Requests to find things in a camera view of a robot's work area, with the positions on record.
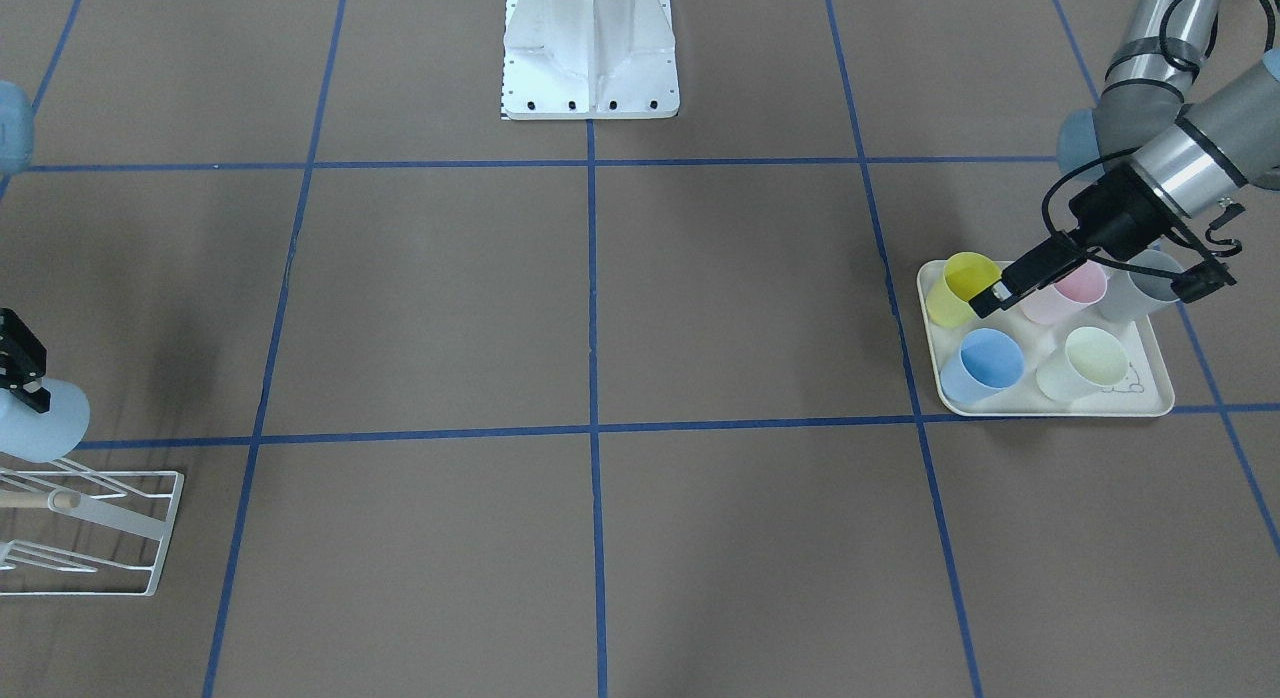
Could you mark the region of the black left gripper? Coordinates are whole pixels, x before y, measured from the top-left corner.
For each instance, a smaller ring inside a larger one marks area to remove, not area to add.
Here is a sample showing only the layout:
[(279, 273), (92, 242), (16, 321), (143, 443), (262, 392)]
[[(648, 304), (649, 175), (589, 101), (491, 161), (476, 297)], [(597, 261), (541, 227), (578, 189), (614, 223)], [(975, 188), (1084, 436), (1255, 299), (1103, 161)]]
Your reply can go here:
[(1171, 227), (1169, 206), (1133, 165), (1106, 172), (1068, 201), (1076, 228), (1052, 233), (983, 287), (968, 306), (978, 318), (1007, 311), (1076, 269), (1076, 246), (1101, 250), (1126, 261), (1148, 248)]

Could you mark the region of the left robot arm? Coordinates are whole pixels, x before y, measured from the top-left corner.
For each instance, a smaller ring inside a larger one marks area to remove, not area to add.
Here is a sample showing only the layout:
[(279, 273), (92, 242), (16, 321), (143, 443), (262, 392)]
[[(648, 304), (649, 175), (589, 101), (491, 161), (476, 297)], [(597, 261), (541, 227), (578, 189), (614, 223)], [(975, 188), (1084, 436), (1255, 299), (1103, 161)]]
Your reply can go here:
[(1009, 310), (1087, 263), (1149, 277), (1194, 302), (1235, 277), (1242, 243), (1221, 229), (1242, 214), (1236, 192), (1277, 188), (1277, 0), (1262, 6), (1260, 60), (1201, 101), (1188, 95), (1217, 42), (1222, 0), (1139, 0), (1103, 76), (1097, 104), (1059, 134), (1062, 182), (1085, 182), (1068, 201), (1075, 227), (1046, 239), (978, 289), (978, 318)]

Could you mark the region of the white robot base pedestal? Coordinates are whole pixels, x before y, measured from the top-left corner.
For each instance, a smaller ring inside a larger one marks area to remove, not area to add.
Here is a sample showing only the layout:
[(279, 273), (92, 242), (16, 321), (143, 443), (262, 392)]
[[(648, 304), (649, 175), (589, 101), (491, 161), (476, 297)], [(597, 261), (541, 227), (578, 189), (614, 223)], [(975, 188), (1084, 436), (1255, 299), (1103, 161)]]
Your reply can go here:
[(671, 0), (504, 0), (506, 120), (677, 117)]

